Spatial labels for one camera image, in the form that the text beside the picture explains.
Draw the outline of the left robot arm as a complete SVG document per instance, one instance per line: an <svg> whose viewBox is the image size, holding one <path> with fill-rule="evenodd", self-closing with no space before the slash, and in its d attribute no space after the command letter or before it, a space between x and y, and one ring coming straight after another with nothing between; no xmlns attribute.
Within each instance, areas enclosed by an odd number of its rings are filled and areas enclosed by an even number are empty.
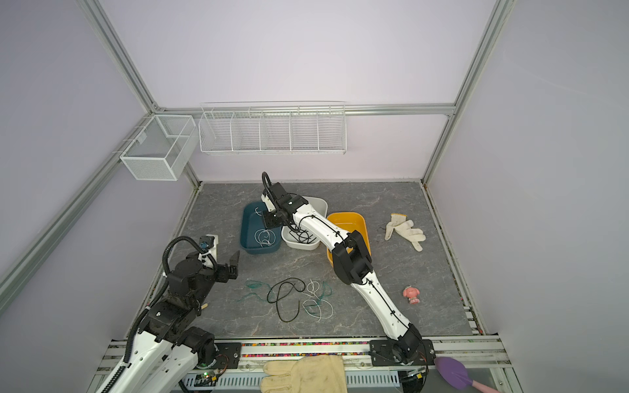
<svg viewBox="0 0 629 393"><path fill-rule="evenodd" d="M220 344L215 335L193 321L216 283L238 277L240 253L220 265L213 252L189 256L166 275L162 298L145 308L133 324L122 359L98 388L99 392L170 392L195 368L217 379L236 369L242 347Z"/></svg>

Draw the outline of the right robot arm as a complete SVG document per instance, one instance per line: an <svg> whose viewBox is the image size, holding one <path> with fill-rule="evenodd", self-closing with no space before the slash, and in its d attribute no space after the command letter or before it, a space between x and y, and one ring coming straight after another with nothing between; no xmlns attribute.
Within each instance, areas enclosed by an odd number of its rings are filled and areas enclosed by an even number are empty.
<svg viewBox="0 0 629 393"><path fill-rule="evenodd" d="M421 356L427 359L429 351L421 333L399 311L379 282L362 234L357 230L348 232L333 224L304 196L286 191L281 183L273 183L267 173L264 172L261 178L264 187L261 200L266 206L262 214L264 226L267 229L305 229L326 245L337 277L360 293L380 322L391 343L393 360L409 365Z"/></svg>

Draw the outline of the dark teal plastic bin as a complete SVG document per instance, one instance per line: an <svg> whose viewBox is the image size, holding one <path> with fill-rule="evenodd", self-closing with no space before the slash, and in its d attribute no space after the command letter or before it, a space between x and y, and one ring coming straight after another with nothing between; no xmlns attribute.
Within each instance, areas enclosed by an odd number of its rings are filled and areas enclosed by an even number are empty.
<svg viewBox="0 0 629 393"><path fill-rule="evenodd" d="M280 249L281 229L266 229L262 213L267 211L265 203L256 201L245 206L242 213L240 245L250 255L264 255Z"/></svg>

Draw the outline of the white plastic bin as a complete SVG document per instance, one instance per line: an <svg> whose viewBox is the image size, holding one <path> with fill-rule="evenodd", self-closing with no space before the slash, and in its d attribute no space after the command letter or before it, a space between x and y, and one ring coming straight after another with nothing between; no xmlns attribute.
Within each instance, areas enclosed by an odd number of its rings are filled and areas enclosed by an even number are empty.
<svg viewBox="0 0 629 393"><path fill-rule="evenodd" d="M327 201L314 196L306 196L306 200L309 202L310 207L320 215L327 214ZM288 247L301 251L313 251L320 244L320 240L306 229L293 230L290 227L284 226L282 228L281 237Z"/></svg>

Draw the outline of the yellow plastic bin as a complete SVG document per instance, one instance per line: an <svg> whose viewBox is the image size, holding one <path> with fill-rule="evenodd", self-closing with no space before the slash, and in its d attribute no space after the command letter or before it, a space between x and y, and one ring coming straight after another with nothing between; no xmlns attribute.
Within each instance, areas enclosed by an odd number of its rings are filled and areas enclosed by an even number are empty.
<svg viewBox="0 0 629 393"><path fill-rule="evenodd" d="M336 212L329 214L327 220L349 233L358 231L365 241L368 252L372 255L366 221L361 214L356 212Z"/></svg>

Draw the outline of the white knit glove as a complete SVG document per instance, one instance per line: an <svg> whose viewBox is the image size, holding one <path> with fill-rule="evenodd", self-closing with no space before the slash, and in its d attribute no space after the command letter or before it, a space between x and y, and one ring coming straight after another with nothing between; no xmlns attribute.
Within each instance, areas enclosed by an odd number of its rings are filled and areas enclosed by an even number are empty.
<svg viewBox="0 0 629 393"><path fill-rule="evenodd" d="M421 243L426 240L424 231L414 227L414 222L406 215L391 214L391 219L385 227L384 240L389 241L394 233L410 242L417 252L423 250Z"/></svg>

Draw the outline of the beige leather glove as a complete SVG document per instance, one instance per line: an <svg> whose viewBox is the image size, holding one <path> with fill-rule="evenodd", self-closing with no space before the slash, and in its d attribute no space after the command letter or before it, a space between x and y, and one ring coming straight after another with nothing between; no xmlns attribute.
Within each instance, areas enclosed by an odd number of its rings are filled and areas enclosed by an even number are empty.
<svg viewBox="0 0 629 393"><path fill-rule="evenodd" d="M270 361L264 373L261 392L348 392L343 359L338 355Z"/></svg>

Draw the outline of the small white mesh basket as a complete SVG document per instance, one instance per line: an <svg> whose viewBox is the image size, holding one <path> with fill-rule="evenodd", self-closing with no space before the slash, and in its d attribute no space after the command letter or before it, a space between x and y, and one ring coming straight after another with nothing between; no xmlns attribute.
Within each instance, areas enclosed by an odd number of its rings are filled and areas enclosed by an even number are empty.
<svg viewBox="0 0 629 393"><path fill-rule="evenodd" d="M176 181L199 142L192 116L155 115L121 153L136 180Z"/></svg>

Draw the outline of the pink toy figure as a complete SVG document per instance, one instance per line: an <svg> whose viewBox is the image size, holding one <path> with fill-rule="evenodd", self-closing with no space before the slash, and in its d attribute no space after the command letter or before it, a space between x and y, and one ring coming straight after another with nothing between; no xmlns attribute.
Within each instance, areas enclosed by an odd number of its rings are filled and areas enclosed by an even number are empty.
<svg viewBox="0 0 629 393"><path fill-rule="evenodd" d="M419 289L413 287L405 288L402 293L402 296L404 296L404 298L406 298L411 305L416 305L420 303L419 295Z"/></svg>

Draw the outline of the purple pink brush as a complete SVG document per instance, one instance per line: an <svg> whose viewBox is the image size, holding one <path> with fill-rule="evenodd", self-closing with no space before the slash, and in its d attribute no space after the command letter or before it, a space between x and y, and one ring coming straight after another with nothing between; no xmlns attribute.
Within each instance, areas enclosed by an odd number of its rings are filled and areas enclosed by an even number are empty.
<svg viewBox="0 0 629 393"><path fill-rule="evenodd" d="M473 387L484 393L500 393L498 390L470 378L467 368L456 359L440 356L435 358L434 365L444 380L455 389L463 390L467 387Z"/></svg>

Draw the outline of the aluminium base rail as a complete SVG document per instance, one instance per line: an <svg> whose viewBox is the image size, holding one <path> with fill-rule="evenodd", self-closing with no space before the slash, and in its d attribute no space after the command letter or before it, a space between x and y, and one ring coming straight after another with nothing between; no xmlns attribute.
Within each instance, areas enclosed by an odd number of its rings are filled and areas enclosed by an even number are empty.
<svg viewBox="0 0 629 393"><path fill-rule="evenodd" d="M241 345L238 371L260 371L267 360L297 360L306 355L340 355L351 369L372 366L372 337L321 339L236 339ZM513 365L498 336L429 337L433 354L462 362L468 368L511 368Z"/></svg>

